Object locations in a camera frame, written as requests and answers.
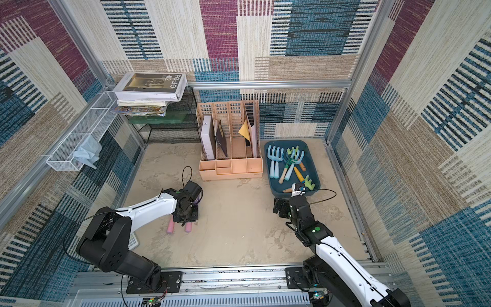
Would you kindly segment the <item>purple rake pink handle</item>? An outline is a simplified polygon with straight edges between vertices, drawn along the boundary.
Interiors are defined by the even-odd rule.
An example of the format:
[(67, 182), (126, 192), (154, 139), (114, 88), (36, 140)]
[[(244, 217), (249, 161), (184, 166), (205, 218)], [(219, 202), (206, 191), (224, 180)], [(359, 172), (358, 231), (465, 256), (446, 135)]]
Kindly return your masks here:
[(168, 223), (168, 227), (167, 227), (166, 232), (168, 234), (173, 234), (174, 231), (175, 231), (175, 222), (173, 220), (173, 217), (171, 217), (170, 220), (169, 220), (169, 223)]
[(185, 232), (186, 233), (191, 233), (193, 229), (193, 224), (191, 222), (188, 222), (185, 224)]

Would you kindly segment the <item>teal plastic storage box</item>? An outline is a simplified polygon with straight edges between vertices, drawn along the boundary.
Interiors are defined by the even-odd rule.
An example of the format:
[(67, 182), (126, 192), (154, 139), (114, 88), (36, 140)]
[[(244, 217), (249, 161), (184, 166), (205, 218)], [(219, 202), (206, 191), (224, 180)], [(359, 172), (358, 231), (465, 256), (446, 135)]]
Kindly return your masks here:
[(267, 176), (272, 194), (288, 198), (293, 184), (304, 184), (306, 195), (320, 190), (320, 179), (308, 145), (300, 139), (269, 141), (264, 144)]

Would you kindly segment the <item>green rake wooden handle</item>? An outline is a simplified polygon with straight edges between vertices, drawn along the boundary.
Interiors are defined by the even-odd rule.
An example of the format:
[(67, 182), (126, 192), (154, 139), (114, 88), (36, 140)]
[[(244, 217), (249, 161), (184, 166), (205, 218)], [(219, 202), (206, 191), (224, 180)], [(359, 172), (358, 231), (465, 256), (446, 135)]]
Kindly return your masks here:
[(279, 179), (280, 184), (284, 183), (284, 181), (290, 180), (291, 173), (293, 172), (292, 166), (293, 166), (294, 159), (293, 158), (284, 159), (283, 162), (285, 165)]

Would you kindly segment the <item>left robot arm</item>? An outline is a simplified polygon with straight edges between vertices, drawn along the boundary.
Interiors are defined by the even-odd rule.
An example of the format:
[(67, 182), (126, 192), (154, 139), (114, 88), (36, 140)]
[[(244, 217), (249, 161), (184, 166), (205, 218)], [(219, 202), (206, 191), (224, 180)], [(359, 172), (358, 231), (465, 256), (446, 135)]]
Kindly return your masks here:
[(189, 181), (180, 190), (165, 189), (157, 196), (122, 209), (103, 207), (92, 217), (76, 252), (103, 272), (127, 275), (150, 290), (162, 285), (161, 267), (129, 249), (130, 235), (163, 216), (186, 225), (198, 220), (203, 189)]

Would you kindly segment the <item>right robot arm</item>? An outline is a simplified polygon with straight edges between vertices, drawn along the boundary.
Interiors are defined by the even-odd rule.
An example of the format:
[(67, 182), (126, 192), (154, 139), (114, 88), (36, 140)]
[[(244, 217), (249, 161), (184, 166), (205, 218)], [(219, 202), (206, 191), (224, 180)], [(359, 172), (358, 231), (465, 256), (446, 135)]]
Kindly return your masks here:
[(273, 213), (287, 219), (285, 223), (296, 238), (314, 255), (303, 262), (306, 288), (327, 289), (345, 306), (410, 306), (401, 289), (392, 290), (371, 275), (342, 247), (326, 225), (317, 221), (306, 198), (306, 187), (293, 184), (287, 190), (289, 199), (274, 199)]

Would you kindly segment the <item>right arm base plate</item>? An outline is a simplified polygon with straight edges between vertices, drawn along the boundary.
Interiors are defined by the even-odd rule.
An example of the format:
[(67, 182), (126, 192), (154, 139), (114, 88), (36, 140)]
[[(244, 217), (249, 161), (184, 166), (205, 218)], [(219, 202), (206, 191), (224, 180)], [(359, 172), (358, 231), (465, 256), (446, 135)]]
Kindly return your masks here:
[(287, 287), (289, 289), (299, 289), (301, 291), (308, 291), (313, 289), (316, 284), (308, 279), (307, 273), (303, 267), (286, 267), (285, 277), (287, 282)]

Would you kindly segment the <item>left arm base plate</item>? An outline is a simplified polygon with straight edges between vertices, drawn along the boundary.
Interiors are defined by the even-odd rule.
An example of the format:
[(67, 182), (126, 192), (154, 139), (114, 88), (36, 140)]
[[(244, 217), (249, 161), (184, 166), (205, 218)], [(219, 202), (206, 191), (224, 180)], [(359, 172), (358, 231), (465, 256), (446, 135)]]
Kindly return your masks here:
[(151, 276), (147, 281), (130, 277), (126, 294), (178, 293), (181, 287), (182, 271), (163, 271)]

